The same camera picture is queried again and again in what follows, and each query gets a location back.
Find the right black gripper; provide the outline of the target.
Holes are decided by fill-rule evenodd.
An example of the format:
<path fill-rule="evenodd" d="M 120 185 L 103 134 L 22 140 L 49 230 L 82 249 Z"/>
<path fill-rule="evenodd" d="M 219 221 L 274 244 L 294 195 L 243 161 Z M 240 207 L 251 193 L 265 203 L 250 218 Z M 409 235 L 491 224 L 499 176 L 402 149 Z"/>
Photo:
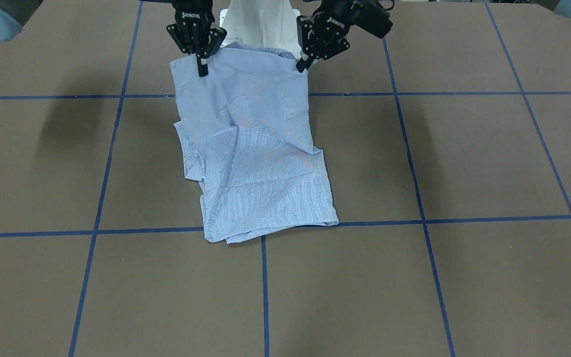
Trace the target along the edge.
<path fill-rule="evenodd" d="M 209 58 L 215 55 L 227 32 L 218 27 L 212 0 L 169 0 L 175 23 L 167 31 L 183 54 L 196 55 L 199 77 L 209 74 Z"/>

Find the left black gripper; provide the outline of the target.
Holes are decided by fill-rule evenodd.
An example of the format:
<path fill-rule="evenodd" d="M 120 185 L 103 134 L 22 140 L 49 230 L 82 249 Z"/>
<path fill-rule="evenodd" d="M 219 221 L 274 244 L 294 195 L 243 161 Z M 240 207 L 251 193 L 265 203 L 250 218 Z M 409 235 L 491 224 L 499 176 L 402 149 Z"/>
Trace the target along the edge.
<path fill-rule="evenodd" d="M 360 14 L 359 0 L 322 0 L 310 16 L 296 18 L 300 59 L 298 72 L 319 60 L 328 60 L 349 48 L 346 36 Z"/>

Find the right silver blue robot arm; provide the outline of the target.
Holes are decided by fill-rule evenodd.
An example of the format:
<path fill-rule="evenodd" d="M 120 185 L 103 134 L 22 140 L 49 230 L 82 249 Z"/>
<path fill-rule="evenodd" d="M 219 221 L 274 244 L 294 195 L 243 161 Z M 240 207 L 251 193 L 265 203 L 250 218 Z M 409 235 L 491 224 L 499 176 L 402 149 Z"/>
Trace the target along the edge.
<path fill-rule="evenodd" d="M 198 75 L 208 75 L 208 59 L 217 54 L 227 36 L 217 26 L 212 0 L 168 0 L 174 22 L 166 30 L 183 54 L 195 55 Z M 0 0 L 0 42 L 14 39 L 43 4 L 41 0 Z"/>

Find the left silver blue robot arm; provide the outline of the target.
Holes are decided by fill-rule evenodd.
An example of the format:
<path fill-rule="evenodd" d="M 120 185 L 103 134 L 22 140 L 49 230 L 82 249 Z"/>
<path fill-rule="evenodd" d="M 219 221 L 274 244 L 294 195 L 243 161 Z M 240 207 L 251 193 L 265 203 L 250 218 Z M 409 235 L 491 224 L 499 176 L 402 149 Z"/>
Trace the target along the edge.
<path fill-rule="evenodd" d="M 301 58 L 295 68 L 299 72 L 309 70 L 318 60 L 328 60 L 350 48 L 346 39 L 351 27 L 383 39 L 390 32 L 393 23 L 390 11 L 397 1 L 385 6 L 380 0 L 318 0 L 319 7 L 310 16 L 300 15 L 296 19 L 298 43 Z M 543 7 L 558 16 L 571 18 L 571 0 L 488 0 L 489 3 L 531 3 Z"/>

